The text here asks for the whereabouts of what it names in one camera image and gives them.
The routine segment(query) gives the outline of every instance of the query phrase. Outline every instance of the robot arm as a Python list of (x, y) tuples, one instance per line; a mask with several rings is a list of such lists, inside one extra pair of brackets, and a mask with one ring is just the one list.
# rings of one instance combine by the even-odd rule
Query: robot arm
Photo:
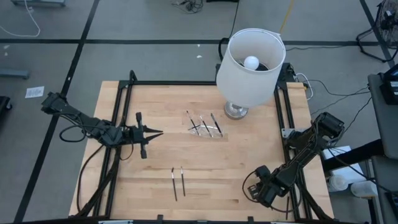
[(297, 148), (298, 154), (272, 173), (260, 166), (255, 173), (260, 182), (248, 188), (253, 200), (270, 207), (276, 196), (285, 196), (294, 186), (299, 169), (303, 169), (324, 148), (340, 139), (344, 123), (329, 113), (320, 114), (312, 126), (303, 132), (292, 130), (284, 139), (287, 148)]
[[(49, 93), (42, 103), (42, 111), (51, 115), (64, 116), (83, 130), (89, 138), (96, 139), (106, 147), (118, 147), (127, 144), (141, 145), (141, 158), (146, 159), (145, 145), (162, 135), (162, 131), (142, 125), (141, 113), (136, 113), (137, 126), (115, 127), (110, 121), (92, 118), (70, 106), (59, 93)], [(144, 137), (144, 133), (159, 133)]]

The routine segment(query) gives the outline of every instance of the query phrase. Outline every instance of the desk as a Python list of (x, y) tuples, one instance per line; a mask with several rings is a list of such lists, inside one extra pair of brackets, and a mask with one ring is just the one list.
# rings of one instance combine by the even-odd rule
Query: desk
[[(111, 119), (117, 87), (118, 82), (102, 83), (94, 116)], [(289, 83), (288, 87), (296, 128), (308, 128), (311, 117), (303, 85)], [(111, 218), (155, 220), (162, 214), (165, 220), (245, 221), (248, 216), (255, 221), (285, 220), (284, 213), (248, 201), (241, 190), (244, 178), (255, 168), (266, 164), (273, 170), (284, 163), (275, 101), (271, 99), (266, 105), (250, 109), (239, 121), (225, 116), (225, 102), (216, 86), (133, 86), (127, 125), (136, 123), (134, 115), (140, 111), (143, 124), (163, 130), (164, 135), (147, 145), (148, 159), (141, 159), (136, 146), (131, 158), (121, 161)], [(213, 113), (225, 137), (210, 139), (190, 134), (186, 110), (192, 116), (201, 114), (208, 123), (212, 123), (210, 113)], [(83, 161), (98, 147), (95, 140), (89, 139)], [(121, 157), (127, 157), (130, 151), (131, 146), (124, 146)], [(86, 167), (81, 205), (97, 188), (103, 155), (101, 151)], [(180, 166), (184, 168), (186, 197), (182, 192)], [(174, 199), (172, 167), (176, 168), (178, 202)], [(333, 217), (318, 156), (305, 167), (304, 174), (308, 191), (325, 213)], [(255, 182), (251, 177), (247, 186)], [(277, 197), (273, 205), (284, 210), (286, 201)], [(70, 214), (76, 214), (76, 192)]]

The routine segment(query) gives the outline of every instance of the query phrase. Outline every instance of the white lamp shade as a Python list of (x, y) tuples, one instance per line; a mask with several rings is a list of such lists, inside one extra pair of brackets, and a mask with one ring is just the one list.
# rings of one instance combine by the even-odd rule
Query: white lamp shade
[[(245, 68), (243, 62), (255, 56), (267, 71)], [(272, 96), (286, 50), (279, 34), (263, 29), (244, 29), (229, 41), (217, 73), (217, 87), (231, 103), (250, 108), (266, 103)]]

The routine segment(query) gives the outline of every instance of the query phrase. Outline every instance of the paper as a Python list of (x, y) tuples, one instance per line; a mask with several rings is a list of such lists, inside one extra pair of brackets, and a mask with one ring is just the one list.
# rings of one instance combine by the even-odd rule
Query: paper
[(41, 97), (44, 94), (44, 86), (27, 88), (25, 98)]

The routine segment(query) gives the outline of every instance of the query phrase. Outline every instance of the light bulb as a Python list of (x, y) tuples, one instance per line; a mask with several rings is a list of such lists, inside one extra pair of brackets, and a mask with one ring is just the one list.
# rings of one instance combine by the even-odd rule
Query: light bulb
[(245, 68), (255, 71), (259, 67), (260, 62), (255, 56), (248, 56), (246, 59), (244, 59), (243, 65)]

